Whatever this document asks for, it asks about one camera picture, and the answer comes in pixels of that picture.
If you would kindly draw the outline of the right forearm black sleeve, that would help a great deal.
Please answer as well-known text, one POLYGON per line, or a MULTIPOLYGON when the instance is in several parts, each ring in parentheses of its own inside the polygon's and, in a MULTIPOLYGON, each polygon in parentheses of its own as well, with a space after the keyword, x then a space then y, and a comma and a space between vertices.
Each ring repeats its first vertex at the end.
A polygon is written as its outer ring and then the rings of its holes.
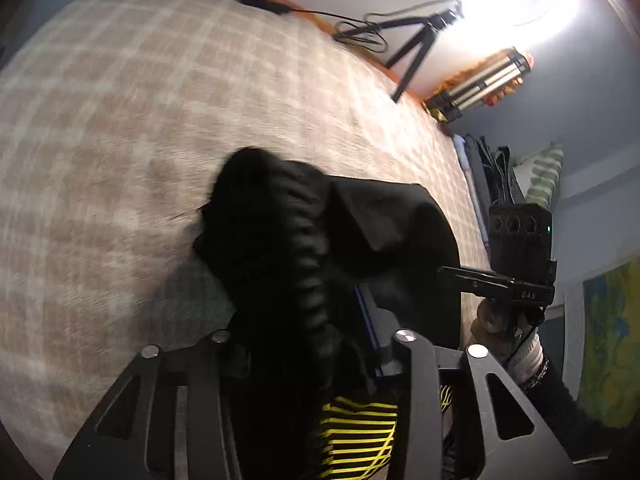
POLYGON ((622 471, 639 460, 639 413, 626 429, 605 426, 575 403, 545 354, 522 389, 573 462, 606 456, 622 471))

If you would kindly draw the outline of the gloved right hand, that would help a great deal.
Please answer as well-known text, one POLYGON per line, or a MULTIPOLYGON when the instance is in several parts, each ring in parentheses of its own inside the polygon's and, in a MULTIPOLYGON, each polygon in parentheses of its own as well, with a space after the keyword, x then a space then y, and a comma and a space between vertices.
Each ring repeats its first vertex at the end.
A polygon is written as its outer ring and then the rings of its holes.
POLYGON ((544 350, 536 327, 524 315, 516 321, 494 300, 483 299, 471 325, 473 341, 482 344, 519 385, 532 379, 544 364, 544 350))

